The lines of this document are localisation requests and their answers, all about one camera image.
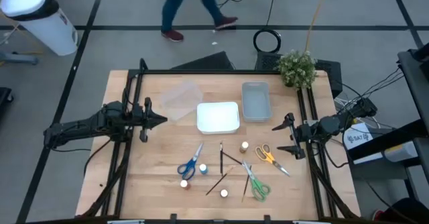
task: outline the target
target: green plant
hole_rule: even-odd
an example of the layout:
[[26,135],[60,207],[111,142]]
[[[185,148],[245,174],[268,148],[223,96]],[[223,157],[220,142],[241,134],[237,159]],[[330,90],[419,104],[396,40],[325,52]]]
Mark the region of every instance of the green plant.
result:
[[311,58],[309,51],[301,54],[292,50],[282,56],[278,63],[275,69],[280,71],[282,81],[287,87],[310,88],[316,79],[316,59]]

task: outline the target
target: wooden tabletop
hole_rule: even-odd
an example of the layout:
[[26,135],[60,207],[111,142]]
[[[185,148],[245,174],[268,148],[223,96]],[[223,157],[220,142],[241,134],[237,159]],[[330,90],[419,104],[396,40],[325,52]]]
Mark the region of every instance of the wooden tabletop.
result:
[[[127,71],[117,70],[110,73],[104,103],[121,100],[126,76]],[[264,215],[271,215],[273,220],[316,220],[317,212],[308,160],[296,160],[293,155],[276,149],[278,146],[293,145],[288,129],[271,131],[271,128],[284,120],[287,113],[294,114],[296,125],[302,123],[296,91],[284,87],[279,75],[147,74],[143,76],[140,101],[143,102],[144,97],[150,97],[154,112],[168,116],[161,106],[160,95],[184,80],[191,80],[198,85],[203,92],[203,102],[234,101],[239,106],[240,114],[242,113],[241,85],[249,81],[265,81],[269,84],[273,117],[265,123],[247,123],[240,116],[241,125],[236,133],[202,135],[196,128],[194,111],[177,122],[168,121],[148,131],[147,143],[139,140],[137,136],[140,128],[136,128],[121,218],[169,219],[170,214],[176,213],[178,219],[262,220]],[[318,116],[335,114],[326,73],[318,72],[313,91]],[[306,109],[310,117],[310,108]],[[93,152],[106,140],[106,137],[95,138]],[[244,201],[241,202],[247,173],[242,166],[225,156],[224,173],[232,166],[235,166],[234,170],[208,196],[205,195],[221,177],[219,166],[221,141],[226,153],[240,161],[246,160],[252,165],[252,171],[256,177],[271,186],[271,194],[267,196],[264,203],[253,198],[250,183]],[[249,142],[249,149],[245,154],[239,151],[243,141]],[[202,175],[197,169],[195,176],[190,180],[191,188],[184,190],[179,185],[181,176],[177,173],[177,167],[191,159],[201,142],[204,142],[204,147],[197,164],[206,164],[208,174]],[[290,173],[290,177],[268,162],[257,158],[254,149],[261,144],[270,145],[273,156]],[[326,147],[336,163],[347,161],[342,146],[329,142]],[[76,214],[85,212],[104,188],[112,149],[113,144],[110,144],[88,165]],[[331,163],[328,165],[333,188],[349,208],[360,215],[349,167],[336,169]],[[220,197],[220,191],[223,188],[229,191],[227,198]],[[328,215],[326,195],[322,186],[321,191],[325,215]],[[116,193],[115,189],[109,213],[113,213]]]

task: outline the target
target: person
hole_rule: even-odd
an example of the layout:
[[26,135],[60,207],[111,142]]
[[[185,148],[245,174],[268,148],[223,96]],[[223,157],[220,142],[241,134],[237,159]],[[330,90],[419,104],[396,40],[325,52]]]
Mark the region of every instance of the person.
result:
[[[211,14],[216,30],[235,25],[237,17],[225,17],[217,7],[216,0],[201,0],[207,11]],[[173,19],[183,0],[166,0],[162,8],[162,28],[163,37],[174,42],[181,42],[184,37],[181,33],[172,29]]]
[[429,209],[416,199],[404,198],[386,211],[376,210],[372,220],[394,223],[429,223]]

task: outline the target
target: white trash can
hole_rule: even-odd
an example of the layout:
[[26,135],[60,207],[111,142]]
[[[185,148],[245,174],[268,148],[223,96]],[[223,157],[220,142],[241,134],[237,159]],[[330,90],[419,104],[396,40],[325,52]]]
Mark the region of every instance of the white trash can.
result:
[[77,50],[78,33],[56,0],[1,0],[0,7],[57,55]]

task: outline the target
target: red sneaker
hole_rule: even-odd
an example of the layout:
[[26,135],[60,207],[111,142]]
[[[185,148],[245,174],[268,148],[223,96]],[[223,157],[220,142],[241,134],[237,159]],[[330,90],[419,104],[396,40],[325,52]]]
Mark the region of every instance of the red sneaker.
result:
[[373,221],[379,221],[380,215],[383,214],[383,213],[384,213],[384,211],[382,211],[382,210],[376,210],[376,211],[374,211],[372,220]]
[[173,42],[181,42],[183,41],[183,35],[176,30],[170,30],[167,32],[161,32],[162,36],[173,41]]
[[223,28],[235,25],[235,22],[238,20],[237,17],[223,17],[222,22],[216,24],[216,30],[221,30]]

